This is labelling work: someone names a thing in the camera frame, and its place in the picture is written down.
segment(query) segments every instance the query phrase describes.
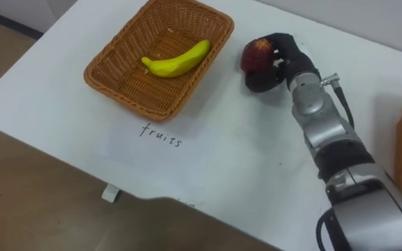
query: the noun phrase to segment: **banana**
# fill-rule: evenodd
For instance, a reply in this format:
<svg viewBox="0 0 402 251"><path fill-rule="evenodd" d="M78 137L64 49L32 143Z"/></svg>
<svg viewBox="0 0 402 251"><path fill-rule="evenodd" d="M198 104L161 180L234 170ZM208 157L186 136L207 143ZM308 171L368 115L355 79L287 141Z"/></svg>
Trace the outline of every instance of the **banana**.
<svg viewBox="0 0 402 251"><path fill-rule="evenodd" d="M152 61L142 57L143 64L158 77L177 77L198 65L209 53L210 42L201 40L186 53L173 59Z"/></svg>

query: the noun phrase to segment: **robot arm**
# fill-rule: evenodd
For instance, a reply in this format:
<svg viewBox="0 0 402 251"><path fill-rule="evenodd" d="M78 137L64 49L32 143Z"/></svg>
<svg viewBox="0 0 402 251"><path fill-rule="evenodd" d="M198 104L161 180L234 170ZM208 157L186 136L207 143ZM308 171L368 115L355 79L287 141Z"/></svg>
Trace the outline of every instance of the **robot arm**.
<svg viewBox="0 0 402 251"><path fill-rule="evenodd" d="M325 223L335 250L402 250L402 194L325 91L331 84L341 92L338 77L322 80L291 35L265 38L283 60L280 70L292 94L292 114L332 204L316 229L320 249Z"/></svg>

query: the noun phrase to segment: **cable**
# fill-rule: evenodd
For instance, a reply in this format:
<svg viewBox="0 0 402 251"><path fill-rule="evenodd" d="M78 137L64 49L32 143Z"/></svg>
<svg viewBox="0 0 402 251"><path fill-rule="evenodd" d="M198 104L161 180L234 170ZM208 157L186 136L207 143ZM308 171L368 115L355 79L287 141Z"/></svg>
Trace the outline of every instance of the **cable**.
<svg viewBox="0 0 402 251"><path fill-rule="evenodd" d="M336 96L338 97L339 101L341 101L345 113L347 114L348 123L350 124L350 126L352 126L353 129L355 129L355 122L353 121L353 115L352 112L350 111L350 107L348 106L347 100L345 99L345 95L343 94L342 87L338 86L336 88L333 88L333 90Z"/></svg>
<svg viewBox="0 0 402 251"><path fill-rule="evenodd" d="M325 217L327 217L327 212L320 216L318 223L315 226L315 239L318 242L318 247L320 251L325 251L324 243L322 242L322 226L324 224Z"/></svg>

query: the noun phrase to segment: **white paper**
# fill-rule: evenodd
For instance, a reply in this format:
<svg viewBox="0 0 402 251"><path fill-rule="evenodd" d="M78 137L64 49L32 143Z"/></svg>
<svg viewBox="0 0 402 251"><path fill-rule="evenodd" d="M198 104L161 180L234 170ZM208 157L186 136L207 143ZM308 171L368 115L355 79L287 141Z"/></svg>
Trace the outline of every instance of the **white paper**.
<svg viewBox="0 0 402 251"><path fill-rule="evenodd" d="M208 105L202 105L205 102L205 97L194 95L180 114L165 123L148 121L125 109L96 153L146 181L192 197L202 185L220 134L218 121L207 111Z"/></svg>

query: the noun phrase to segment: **apple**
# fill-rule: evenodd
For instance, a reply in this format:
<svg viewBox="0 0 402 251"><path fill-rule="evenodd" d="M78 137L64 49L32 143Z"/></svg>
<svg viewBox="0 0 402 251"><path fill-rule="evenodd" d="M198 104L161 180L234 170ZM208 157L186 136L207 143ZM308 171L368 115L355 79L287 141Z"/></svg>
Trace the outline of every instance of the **apple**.
<svg viewBox="0 0 402 251"><path fill-rule="evenodd" d="M265 38L248 43L241 54L241 69L245 72L263 73L274 64L274 48Z"/></svg>

